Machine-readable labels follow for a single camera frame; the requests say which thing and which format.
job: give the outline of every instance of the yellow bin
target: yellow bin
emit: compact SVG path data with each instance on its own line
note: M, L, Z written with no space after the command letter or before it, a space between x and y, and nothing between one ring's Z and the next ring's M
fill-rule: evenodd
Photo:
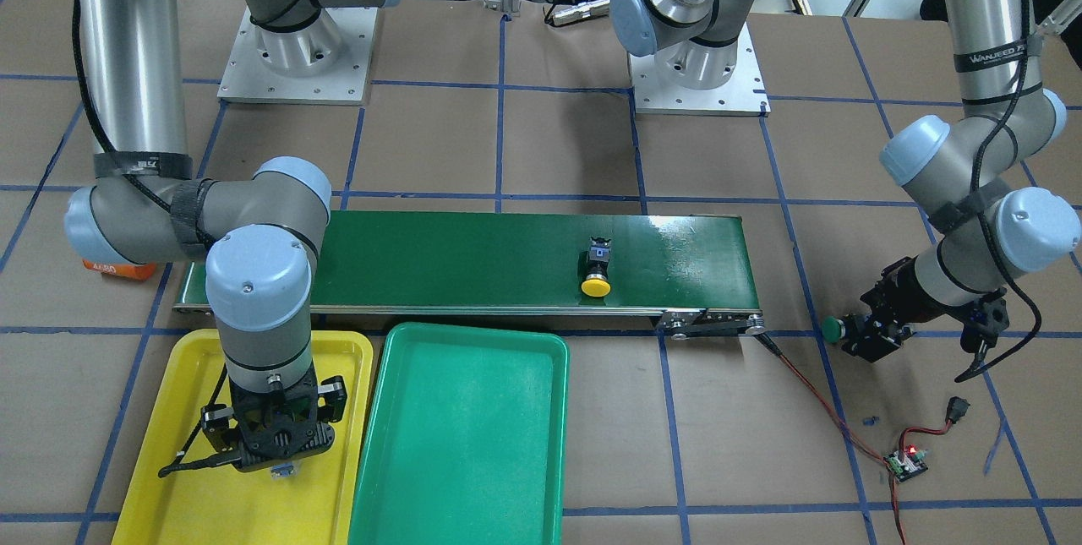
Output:
M296 475L277 480L269 469L241 474L230 466L159 479L158 469L184 444L222 371L216 330L182 337L158 390L114 545L345 545L371 395L372 345L354 332L313 332L312 351L319 380L340 374L349 395L345 418L334 425L335 441L328 452L302 458ZM224 387L219 402L229 403L228 398ZM185 461L212 452L200 434Z

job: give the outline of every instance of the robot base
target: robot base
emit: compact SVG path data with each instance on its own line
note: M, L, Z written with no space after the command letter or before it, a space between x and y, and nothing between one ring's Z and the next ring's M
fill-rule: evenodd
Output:
M343 52L330 70L317 76L281 76L261 59L255 26L245 16L217 97L236 103L321 103L362 106L375 37L375 9L328 9L342 35Z
M744 25L733 78L715 90L696 91L670 83L657 70L654 56L628 56L635 110L638 114L703 114L712 117L758 117L770 114L763 76Z

